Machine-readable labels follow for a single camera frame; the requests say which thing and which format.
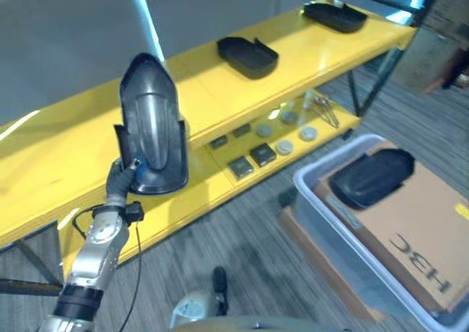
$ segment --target metal rod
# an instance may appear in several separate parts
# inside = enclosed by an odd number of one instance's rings
[[[394,8],[397,8],[399,10],[403,10],[403,11],[410,12],[410,13],[417,13],[418,12],[417,8],[407,6],[407,5],[404,5],[404,4],[399,4],[399,3],[394,2],[394,1],[388,1],[388,0],[371,0],[371,1],[378,2],[380,4],[385,4],[386,6],[394,7]]]
[[[45,266],[44,262],[36,253],[28,247],[23,240],[17,240],[15,245],[21,250],[23,255],[36,267],[43,277],[51,284],[61,286],[61,281]]]
[[[62,288],[61,284],[45,284],[0,278],[0,294],[58,297]]]
[[[383,73],[380,74],[377,82],[373,86],[373,89],[368,94],[368,97],[366,98],[365,102],[361,106],[360,112],[358,114],[359,117],[362,117],[366,113],[366,111],[368,111],[368,109],[372,105],[374,99],[376,99],[378,93],[380,92],[381,88],[386,83],[386,81],[388,81],[388,78],[391,75],[391,73],[393,72],[395,66],[399,63],[399,60],[401,59],[403,53],[404,53],[404,51],[396,49],[396,51],[394,52],[393,57],[391,57],[389,59],[388,64],[386,65],[385,69],[383,70]]]
[[[424,22],[426,15],[432,8],[432,5],[435,3],[435,1],[436,0],[424,0],[424,3],[421,5],[420,9],[418,9],[418,12],[413,16],[411,26],[418,28]]]
[[[353,108],[355,109],[355,115],[358,116],[360,114],[360,103],[358,102],[357,89],[355,88],[355,79],[353,78],[352,70],[349,70],[348,78],[350,93],[352,94]]]

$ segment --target yellow shelving unit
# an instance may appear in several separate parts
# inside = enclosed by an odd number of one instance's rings
[[[255,81],[220,59],[215,42],[167,61],[167,69],[177,85],[181,114],[188,125],[191,180],[179,193],[139,197],[146,211],[145,221],[139,225],[145,248],[357,125],[359,119],[339,106],[334,106],[341,122],[339,129],[318,116],[314,118],[313,113],[303,116],[319,131],[315,142],[305,144],[298,139],[294,127],[269,121],[277,125],[268,143],[274,146],[277,138],[288,138],[295,151],[288,157],[278,155],[268,167],[256,167],[253,175],[240,182],[235,181],[226,162],[236,155],[247,155],[247,149],[256,146],[254,141],[257,144],[262,141],[252,133],[241,137],[245,138],[242,144],[229,143],[216,151],[205,147],[209,141],[247,122],[255,127],[259,118],[267,118],[280,103],[300,96],[307,89],[393,47],[406,48],[413,38],[415,29],[367,14],[369,18],[363,28],[352,34],[340,34],[310,21],[300,10],[233,33],[249,40],[258,37],[279,53],[278,67]],[[103,202],[109,167],[119,157],[112,128],[122,121],[118,86],[116,79],[43,108],[1,141],[0,206],[4,219],[0,224],[0,246],[58,221],[64,271],[68,271],[83,242],[65,220],[74,209]],[[82,221],[86,227],[89,219],[84,216]],[[121,259],[135,253],[132,235]]]

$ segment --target gray carpet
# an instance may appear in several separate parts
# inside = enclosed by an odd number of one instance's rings
[[[355,72],[363,96],[374,74],[362,67]],[[320,90],[350,107],[346,83],[343,76]],[[452,89],[415,97],[388,83],[352,137],[370,132],[411,151],[459,192],[469,194],[467,92]],[[174,304],[194,289],[209,289],[216,265],[228,271],[230,315],[300,317],[352,331],[422,331],[412,317],[387,317],[380,324],[355,319],[278,225],[277,198],[292,187],[293,173],[343,143],[332,141],[147,250],[126,331],[165,331]],[[0,256],[1,276],[16,272],[20,278],[37,279],[34,268],[14,254]],[[117,271],[97,316],[97,331],[119,329],[137,267],[131,260]],[[0,330],[34,331],[54,302],[55,298],[0,296]]]

